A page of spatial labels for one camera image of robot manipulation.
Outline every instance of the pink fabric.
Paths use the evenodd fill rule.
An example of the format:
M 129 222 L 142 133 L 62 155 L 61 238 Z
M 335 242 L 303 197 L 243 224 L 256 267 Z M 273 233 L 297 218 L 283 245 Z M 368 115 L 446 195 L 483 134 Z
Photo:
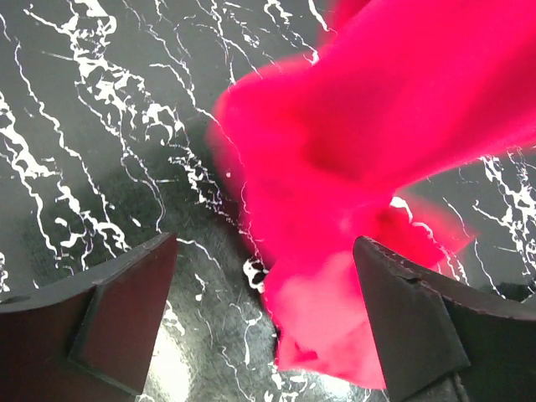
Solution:
M 244 201 L 245 241 L 273 264 L 263 301 L 281 330 L 279 367 L 383 388 L 353 242 L 368 235 L 434 268 L 471 240 L 413 200 L 432 240 L 389 202 L 533 142 L 536 2 L 342 0 L 333 10 L 320 60 L 298 55 L 231 87 L 209 143 Z

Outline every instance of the blurry pink object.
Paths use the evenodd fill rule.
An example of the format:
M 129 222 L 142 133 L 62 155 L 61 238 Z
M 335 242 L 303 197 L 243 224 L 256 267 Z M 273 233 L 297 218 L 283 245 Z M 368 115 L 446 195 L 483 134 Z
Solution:
M 367 235 L 432 269 L 472 240 L 410 202 L 433 240 L 389 203 L 533 141 L 536 2 L 342 0 L 333 10 L 320 60 L 298 55 L 240 80 L 219 99 L 209 143 L 245 202 L 245 241 L 273 264 L 263 301 L 281 330 L 279 367 L 384 388 L 353 242 Z

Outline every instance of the black surface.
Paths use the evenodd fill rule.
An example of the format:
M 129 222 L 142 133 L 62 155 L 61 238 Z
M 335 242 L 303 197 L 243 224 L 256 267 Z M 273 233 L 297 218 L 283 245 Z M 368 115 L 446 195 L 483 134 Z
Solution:
M 534 400 L 536 308 L 436 274 L 368 238 L 356 241 L 354 256 L 393 402 Z
M 0 400 L 134 401 L 175 271 L 174 237 L 1 302 Z M 140 286 L 150 287 L 142 304 Z
M 310 4 L 325 7 L 0 2 L 0 289 L 44 286 L 177 232 L 180 270 L 141 402 L 385 401 L 327 376 L 276 372 L 275 331 L 251 289 L 262 275 L 204 145 L 229 84 L 314 47 L 322 25 Z M 445 269 L 518 301 L 536 275 L 533 161 L 488 158 L 416 188 L 481 233 Z

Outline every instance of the marble floor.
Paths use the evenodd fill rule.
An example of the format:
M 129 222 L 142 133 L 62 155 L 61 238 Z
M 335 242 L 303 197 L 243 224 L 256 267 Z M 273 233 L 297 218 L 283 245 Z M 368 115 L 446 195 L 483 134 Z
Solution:
M 322 0 L 0 3 L 0 296 L 46 286 L 161 232 L 172 290 L 139 402 L 385 401 L 273 364 L 262 267 L 204 133 L 215 99 L 328 28 Z M 415 191 L 480 232 L 450 261 L 470 286 L 536 291 L 536 157 L 485 157 Z M 405 208 L 405 202 L 398 203 Z

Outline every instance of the pink cloth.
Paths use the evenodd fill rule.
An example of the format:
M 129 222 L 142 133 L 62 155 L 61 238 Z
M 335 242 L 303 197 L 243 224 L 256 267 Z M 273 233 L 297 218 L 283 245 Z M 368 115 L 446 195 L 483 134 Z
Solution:
M 280 369 L 383 388 L 353 242 L 367 235 L 434 268 L 444 248 L 471 240 L 418 201 L 432 240 L 389 202 L 533 142 L 536 2 L 342 0 L 333 10 L 320 60 L 298 55 L 240 80 L 219 99 L 209 143 L 244 201 L 245 241 L 273 265 L 263 301 L 281 330 Z

